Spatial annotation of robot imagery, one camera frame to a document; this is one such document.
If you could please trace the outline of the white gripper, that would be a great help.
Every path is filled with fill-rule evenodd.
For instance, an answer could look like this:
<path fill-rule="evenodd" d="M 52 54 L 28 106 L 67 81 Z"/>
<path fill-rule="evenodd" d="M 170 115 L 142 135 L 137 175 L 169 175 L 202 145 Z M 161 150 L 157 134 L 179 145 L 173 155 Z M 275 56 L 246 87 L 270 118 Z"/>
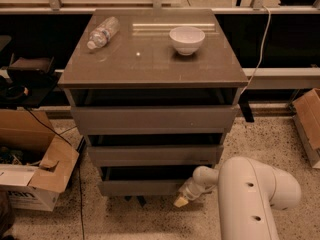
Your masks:
<path fill-rule="evenodd" d="M 181 208 L 199 198 L 202 194 L 210 193 L 217 185 L 214 181 L 208 185 L 197 183 L 192 177 L 190 177 L 179 189 L 179 195 L 174 201 L 174 206 Z"/>

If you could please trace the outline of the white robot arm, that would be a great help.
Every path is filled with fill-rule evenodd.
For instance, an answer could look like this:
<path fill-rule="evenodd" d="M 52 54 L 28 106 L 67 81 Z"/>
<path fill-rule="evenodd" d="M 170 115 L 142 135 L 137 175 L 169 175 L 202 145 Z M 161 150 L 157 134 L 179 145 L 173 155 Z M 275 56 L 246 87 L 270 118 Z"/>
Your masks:
<path fill-rule="evenodd" d="M 187 205 L 218 190 L 221 240 L 279 240 L 272 211 L 298 205 L 302 192 L 288 172 L 246 157 L 232 157 L 220 169 L 197 167 L 174 202 Z"/>

